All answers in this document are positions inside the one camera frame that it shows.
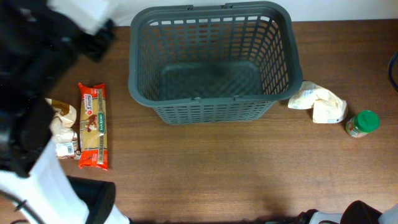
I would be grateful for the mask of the red orange pasta packet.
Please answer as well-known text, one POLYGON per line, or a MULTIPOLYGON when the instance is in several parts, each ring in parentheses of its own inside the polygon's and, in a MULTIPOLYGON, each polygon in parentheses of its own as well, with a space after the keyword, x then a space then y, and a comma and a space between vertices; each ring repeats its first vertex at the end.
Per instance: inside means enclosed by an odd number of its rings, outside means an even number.
POLYGON ((78 84, 81 93, 79 168, 109 169, 105 84, 78 84))

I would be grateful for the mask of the grey plastic shopping basket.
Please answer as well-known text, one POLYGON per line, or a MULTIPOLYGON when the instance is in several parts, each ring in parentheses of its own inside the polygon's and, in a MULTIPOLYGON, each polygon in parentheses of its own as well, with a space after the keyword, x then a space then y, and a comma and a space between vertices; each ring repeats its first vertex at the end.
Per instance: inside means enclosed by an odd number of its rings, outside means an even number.
POLYGON ((276 3, 150 7, 131 22, 129 92, 166 123, 255 120, 302 81, 292 21, 276 3))

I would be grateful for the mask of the cream paper bag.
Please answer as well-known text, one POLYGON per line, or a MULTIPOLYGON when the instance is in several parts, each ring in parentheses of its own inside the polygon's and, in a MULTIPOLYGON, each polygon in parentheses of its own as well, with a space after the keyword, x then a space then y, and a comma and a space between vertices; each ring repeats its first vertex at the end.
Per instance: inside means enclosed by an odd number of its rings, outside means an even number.
POLYGON ((319 124, 339 123, 348 114, 345 100, 310 81, 302 82, 299 91, 289 99, 288 107, 295 110, 312 109, 312 120, 319 124))

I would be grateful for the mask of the green lid glass jar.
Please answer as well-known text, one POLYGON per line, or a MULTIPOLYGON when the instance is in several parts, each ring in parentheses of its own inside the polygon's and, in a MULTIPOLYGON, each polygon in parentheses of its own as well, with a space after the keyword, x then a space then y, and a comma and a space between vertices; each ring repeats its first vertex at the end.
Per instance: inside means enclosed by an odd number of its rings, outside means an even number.
POLYGON ((361 138, 375 131, 379 125, 379 116, 373 111, 364 110, 349 119, 345 129, 351 137, 361 138))

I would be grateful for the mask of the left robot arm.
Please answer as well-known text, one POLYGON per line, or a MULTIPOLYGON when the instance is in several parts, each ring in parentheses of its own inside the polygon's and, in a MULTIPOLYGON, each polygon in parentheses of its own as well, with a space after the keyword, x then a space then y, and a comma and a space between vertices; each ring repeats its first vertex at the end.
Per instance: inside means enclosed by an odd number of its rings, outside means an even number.
POLYGON ((65 175, 45 95, 111 45, 117 1, 1 1, 1 195, 27 223, 129 223, 112 182, 65 175))

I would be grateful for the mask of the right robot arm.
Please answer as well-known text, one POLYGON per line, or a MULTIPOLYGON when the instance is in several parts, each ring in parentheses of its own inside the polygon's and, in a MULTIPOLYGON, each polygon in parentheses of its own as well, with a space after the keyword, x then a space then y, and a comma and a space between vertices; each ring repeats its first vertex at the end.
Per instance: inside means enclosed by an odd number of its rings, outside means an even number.
POLYGON ((380 212, 363 201, 351 203, 343 213, 325 213, 318 210, 302 212, 294 224, 397 224, 397 204, 380 212))

